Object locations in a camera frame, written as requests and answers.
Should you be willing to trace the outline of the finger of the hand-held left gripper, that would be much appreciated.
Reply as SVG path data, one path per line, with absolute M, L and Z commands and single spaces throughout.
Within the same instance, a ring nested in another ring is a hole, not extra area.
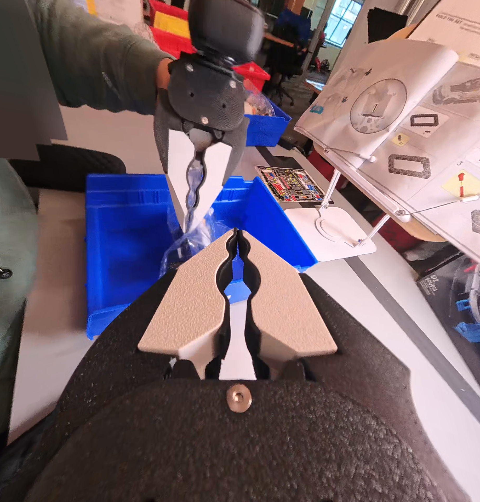
M 195 191 L 195 204 L 191 210 L 191 231 L 198 227 L 222 191 L 231 151 L 232 147 L 223 142 L 212 144 L 205 150 L 202 180 Z
M 189 209 L 188 170 L 195 160 L 195 147 L 186 133 L 169 130 L 167 183 L 178 223 L 183 232 L 187 232 Z

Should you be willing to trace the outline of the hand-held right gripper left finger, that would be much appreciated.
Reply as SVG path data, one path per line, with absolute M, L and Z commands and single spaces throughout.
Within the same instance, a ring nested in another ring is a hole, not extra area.
M 231 339 L 230 303 L 237 229 L 231 229 L 179 268 L 138 343 L 138 350 L 191 361 L 200 378 L 218 379 Z

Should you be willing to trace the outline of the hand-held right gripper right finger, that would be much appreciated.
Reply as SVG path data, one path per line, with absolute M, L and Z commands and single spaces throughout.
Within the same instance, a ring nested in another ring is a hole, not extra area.
M 244 338 L 257 380 L 286 363 L 338 350 L 301 274 L 246 231 L 238 233 L 243 282 L 249 288 Z

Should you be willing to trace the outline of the blue plastic bin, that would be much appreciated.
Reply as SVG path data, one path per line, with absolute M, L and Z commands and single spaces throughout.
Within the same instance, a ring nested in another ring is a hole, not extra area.
M 299 272 L 317 263 L 259 178 L 232 176 L 213 204 L 229 228 L 247 231 Z M 173 242 L 164 175 L 92 174 L 86 179 L 86 336 L 93 340 L 158 279 Z
M 268 99 L 274 116 L 245 115 L 249 119 L 245 145 L 247 147 L 274 147 L 287 129 L 292 117 Z

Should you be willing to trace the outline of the small clear plastic bag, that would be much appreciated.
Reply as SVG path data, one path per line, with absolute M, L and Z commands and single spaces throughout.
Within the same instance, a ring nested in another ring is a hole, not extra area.
M 186 195 L 186 208 L 192 208 L 197 200 L 196 191 L 204 176 L 204 169 L 198 160 L 194 160 L 187 172 L 188 192 Z M 186 232 L 181 229 L 177 215 L 170 206 L 167 210 L 167 225 L 173 242 L 164 252 L 160 264 L 159 278 L 168 271 L 179 268 L 190 260 L 213 241 L 223 236 L 231 228 L 216 217 L 213 208 L 210 208 L 199 225 L 192 231 L 186 226 Z

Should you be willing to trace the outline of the holographic sticker sheet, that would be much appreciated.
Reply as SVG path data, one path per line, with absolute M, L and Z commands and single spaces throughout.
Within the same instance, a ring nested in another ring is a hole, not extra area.
M 301 168 L 256 166 L 256 173 L 279 202 L 322 204 L 325 193 Z

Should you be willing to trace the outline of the lego instruction booklet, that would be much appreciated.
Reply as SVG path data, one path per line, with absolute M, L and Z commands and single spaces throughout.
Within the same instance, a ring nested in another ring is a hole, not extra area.
M 479 67 L 430 42 L 374 42 L 294 129 L 387 214 L 480 264 Z

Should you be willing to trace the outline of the person's left forearm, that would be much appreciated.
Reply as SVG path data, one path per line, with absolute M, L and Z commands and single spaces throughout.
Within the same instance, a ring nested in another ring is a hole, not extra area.
M 26 1 L 26 6 L 60 105 L 154 114 L 156 69 L 169 54 L 71 1 Z

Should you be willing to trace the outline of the pile of clear lego bags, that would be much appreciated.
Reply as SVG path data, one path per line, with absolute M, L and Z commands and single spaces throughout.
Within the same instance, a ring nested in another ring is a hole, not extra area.
M 271 101 L 259 91 L 250 79 L 244 79 L 243 86 L 246 91 L 244 101 L 244 115 L 250 116 L 275 116 Z

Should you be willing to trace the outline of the lego set box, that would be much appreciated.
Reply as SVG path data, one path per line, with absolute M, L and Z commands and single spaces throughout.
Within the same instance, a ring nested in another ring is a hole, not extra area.
M 480 385 L 480 265 L 460 253 L 417 285 Z

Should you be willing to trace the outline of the person's left hand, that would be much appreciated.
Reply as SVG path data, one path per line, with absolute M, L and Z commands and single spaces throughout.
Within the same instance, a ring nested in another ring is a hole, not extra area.
M 156 69 L 156 90 L 167 89 L 170 82 L 169 65 L 174 61 L 172 58 L 162 59 Z

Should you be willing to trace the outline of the red plastic bin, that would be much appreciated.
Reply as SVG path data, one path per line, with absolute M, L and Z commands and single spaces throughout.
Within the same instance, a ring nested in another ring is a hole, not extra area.
M 156 11 L 161 11 L 173 16 L 178 16 L 183 19 L 188 19 L 188 12 L 176 6 L 169 5 L 164 1 L 148 1 L 150 10 L 150 30 L 153 34 L 154 41 L 159 48 L 178 58 L 182 52 L 195 53 L 196 50 L 192 45 L 191 39 L 181 38 L 153 27 L 154 15 Z M 250 79 L 259 91 L 262 90 L 266 81 L 270 79 L 269 73 L 264 71 L 255 62 L 248 62 L 246 64 L 235 66 L 234 71 L 241 75 L 244 79 Z

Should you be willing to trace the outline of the yellow plastic bin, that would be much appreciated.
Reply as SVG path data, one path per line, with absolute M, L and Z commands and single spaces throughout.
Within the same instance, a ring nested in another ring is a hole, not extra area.
M 173 16 L 161 11 L 156 11 L 154 15 L 153 27 L 175 36 L 191 39 L 188 19 Z

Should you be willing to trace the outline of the person's green sweatshirt torso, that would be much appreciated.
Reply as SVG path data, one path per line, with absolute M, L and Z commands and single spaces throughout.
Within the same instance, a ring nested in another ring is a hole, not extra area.
M 36 271 L 38 219 L 30 193 L 0 158 L 0 445 L 9 430 L 26 298 Z

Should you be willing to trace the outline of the printed instruction sheet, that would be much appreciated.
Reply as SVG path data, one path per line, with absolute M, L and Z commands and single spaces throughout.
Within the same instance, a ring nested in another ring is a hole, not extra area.
M 480 1 L 440 1 L 409 38 L 446 46 L 460 62 L 480 67 Z

